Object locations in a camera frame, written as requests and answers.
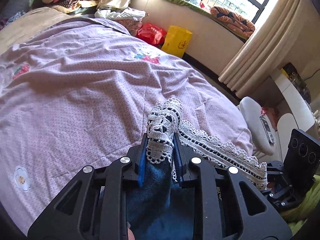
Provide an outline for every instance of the green cloth on floor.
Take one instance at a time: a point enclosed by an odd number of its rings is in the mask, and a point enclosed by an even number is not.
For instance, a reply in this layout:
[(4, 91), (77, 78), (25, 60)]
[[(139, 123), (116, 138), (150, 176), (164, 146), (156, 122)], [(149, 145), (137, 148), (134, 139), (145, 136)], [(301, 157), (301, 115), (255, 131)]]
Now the green cloth on floor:
[(200, 7), (197, 7), (187, 1), (184, 0), (166, 0), (169, 3), (173, 3), (179, 6), (187, 6), (191, 10), (195, 11), (196, 13), (202, 14), (212, 20), (214, 20), (216, 23), (227, 29), (228, 31), (232, 32), (235, 36), (237, 36), (241, 41), (246, 42), (248, 40), (247, 37), (240, 35), (239, 33), (236, 33), (234, 30), (231, 30), (224, 22), (219, 21), (217, 18), (215, 18), (213, 15), (210, 13), (206, 12), (205, 10), (201, 9)]
[(300, 206), (281, 213), (281, 216), (288, 223), (293, 234), (303, 226), (320, 200), (320, 176), (315, 175), (314, 177), (316, 181), (312, 188), (307, 192), (306, 197)]

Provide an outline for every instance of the yellow bag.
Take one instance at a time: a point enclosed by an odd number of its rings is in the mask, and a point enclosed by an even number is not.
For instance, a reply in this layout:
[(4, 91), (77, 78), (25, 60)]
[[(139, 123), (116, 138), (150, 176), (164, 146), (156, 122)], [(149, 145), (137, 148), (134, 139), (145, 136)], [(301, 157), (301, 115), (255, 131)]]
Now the yellow bag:
[(192, 32), (179, 26), (170, 26), (162, 51), (182, 58), (191, 39)]

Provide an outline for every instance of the white crochet lace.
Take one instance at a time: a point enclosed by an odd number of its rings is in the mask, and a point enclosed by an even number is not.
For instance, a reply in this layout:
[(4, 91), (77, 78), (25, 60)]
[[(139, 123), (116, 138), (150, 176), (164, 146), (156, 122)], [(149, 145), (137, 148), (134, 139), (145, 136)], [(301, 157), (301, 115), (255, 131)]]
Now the white crochet lace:
[(237, 150), (231, 142), (222, 143), (215, 135), (208, 135), (203, 130), (196, 130), (186, 120), (181, 120), (182, 105), (179, 99), (170, 98), (163, 106), (157, 103), (148, 116), (147, 159), (159, 164), (166, 158), (172, 167), (172, 178), (176, 181), (173, 165), (173, 134), (179, 133), (182, 145), (189, 146), (204, 159), (215, 166), (227, 168), (236, 166), (259, 190), (267, 186), (267, 164), (258, 163), (255, 156), (248, 157), (244, 150)]

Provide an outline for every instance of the pink bedspread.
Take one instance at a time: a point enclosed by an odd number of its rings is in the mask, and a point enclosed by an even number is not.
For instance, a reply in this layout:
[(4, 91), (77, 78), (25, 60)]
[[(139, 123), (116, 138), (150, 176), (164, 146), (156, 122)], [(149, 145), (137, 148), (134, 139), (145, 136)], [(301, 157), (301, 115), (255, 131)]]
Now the pink bedspread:
[(68, 19), (14, 45), (0, 78), (0, 201), (25, 234), (83, 166), (109, 165), (140, 143), (156, 101), (179, 98), (183, 119), (252, 154), (224, 95), (108, 20)]

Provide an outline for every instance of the camera lens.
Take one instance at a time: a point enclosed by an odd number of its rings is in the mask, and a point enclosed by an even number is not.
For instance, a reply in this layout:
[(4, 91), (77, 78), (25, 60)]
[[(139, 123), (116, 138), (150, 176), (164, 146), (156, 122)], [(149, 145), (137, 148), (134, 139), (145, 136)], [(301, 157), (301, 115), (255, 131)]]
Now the camera lens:
[(296, 138), (293, 138), (291, 141), (291, 145), (293, 148), (296, 148), (298, 146), (298, 140)]
[(299, 154), (302, 157), (305, 157), (308, 153), (308, 146), (305, 143), (301, 143), (300, 147), (299, 147)]
[(315, 155), (315, 153), (310, 153), (309, 154), (309, 157), (308, 157), (308, 160), (309, 160), (309, 162), (312, 164), (312, 163), (315, 163), (315, 161), (316, 161), (316, 155)]

